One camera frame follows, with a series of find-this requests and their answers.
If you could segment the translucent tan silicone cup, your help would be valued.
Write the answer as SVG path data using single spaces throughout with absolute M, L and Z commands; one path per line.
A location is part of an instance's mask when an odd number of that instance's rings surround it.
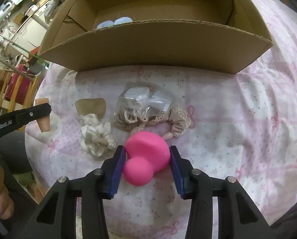
M 106 102 L 103 98 L 80 99 L 75 102 L 78 115 L 95 114 L 102 119 L 106 112 Z

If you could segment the light blue plush toy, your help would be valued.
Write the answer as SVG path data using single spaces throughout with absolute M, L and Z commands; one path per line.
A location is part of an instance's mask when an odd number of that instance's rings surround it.
M 126 24 L 126 23 L 131 23 L 131 22 L 133 22 L 133 20 L 130 17 L 121 17 L 115 21 L 104 21 L 104 22 L 98 24 L 96 29 L 102 29 L 105 27 L 111 27 L 114 25 Z

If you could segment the white kitchen cabinet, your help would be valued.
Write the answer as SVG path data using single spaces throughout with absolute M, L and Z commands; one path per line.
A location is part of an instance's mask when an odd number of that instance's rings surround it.
M 22 54 L 28 56 L 28 51 L 38 48 L 49 27 L 44 18 L 44 12 L 51 0 L 41 0 L 33 4 L 28 0 L 15 8 L 9 16 L 7 26 L 2 28 L 2 35 L 12 40 L 19 47 L 8 41 L 2 43 L 5 56 Z

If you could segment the beige lace scrunchie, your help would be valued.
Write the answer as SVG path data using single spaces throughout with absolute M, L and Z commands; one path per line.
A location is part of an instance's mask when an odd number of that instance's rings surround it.
M 147 126 L 157 126 L 164 122 L 170 125 L 170 130 L 165 136 L 178 137 L 187 131 L 191 125 L 191 118 L 177 104 L 170 105 L 167 110 L 152 106 L 119 106 L 113 115 L 114 125 L 131 135 L 143 131 Z

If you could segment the brown cardboard box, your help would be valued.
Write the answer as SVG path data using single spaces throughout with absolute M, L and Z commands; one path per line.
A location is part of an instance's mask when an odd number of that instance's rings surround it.
M 133 22 L 96 29 L 121 17 Z M 39 54 L 78 72 L 169 65 L 235 74 L 271 46 L 251 0 L 65 0 Z

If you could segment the pink floral bed quilt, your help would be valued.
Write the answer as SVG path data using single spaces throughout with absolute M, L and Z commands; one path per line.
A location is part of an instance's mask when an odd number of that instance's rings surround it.
M 297 203 L 297 14 L 279 0 L 252 0 L 273 46 L 236 75 L 163 66 L 124 66 L 76 73 L 50 66 L 37 96 L 52 104 L 51 130 L 25 130 L 29 162 L 50 187 L 58 177 L 83 177 L 102 165 L 81 145 L 75 102 L 103 98 L 110 119 L 128 83 L 172 93 L 192 123 L 169 141 L 209 176 L 234 176 L 268 223 Z

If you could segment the wooden railing frame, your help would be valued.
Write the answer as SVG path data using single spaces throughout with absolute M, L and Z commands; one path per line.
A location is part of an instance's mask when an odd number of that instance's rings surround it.
M 0 55 L 0 116 L 33 106 L 43 70 L 34 70 L 36 55 L 17 55 L 9 60 Z

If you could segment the white ruffled scrunchie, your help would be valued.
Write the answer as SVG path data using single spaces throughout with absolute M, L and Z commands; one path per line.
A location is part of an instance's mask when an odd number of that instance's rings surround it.
M 81 115 L 80 123 L 81 146 L 88 154 L 99 158 L 117 147 L 110 122 L 101 122 L 96 114 L 90 113 Z

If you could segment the clear bag with white item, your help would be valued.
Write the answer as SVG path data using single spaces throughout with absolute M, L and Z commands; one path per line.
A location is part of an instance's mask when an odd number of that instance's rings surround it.
M 158 85 L 128 82 L 117 99 L 113 114 L 116 122 L 127 124 L 147 122 L 149 118 L 166 113 L 175 98 Z

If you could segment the pink rubber duck toy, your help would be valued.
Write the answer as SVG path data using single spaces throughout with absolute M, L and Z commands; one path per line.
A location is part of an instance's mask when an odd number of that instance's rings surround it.
M 125 151 L 128 160 L 123 167 L 123 176 L 134 186 L 148 184 L 171 160 L 167 142 L 152 132 L 140 131 L 132 135 L 125 143 Z

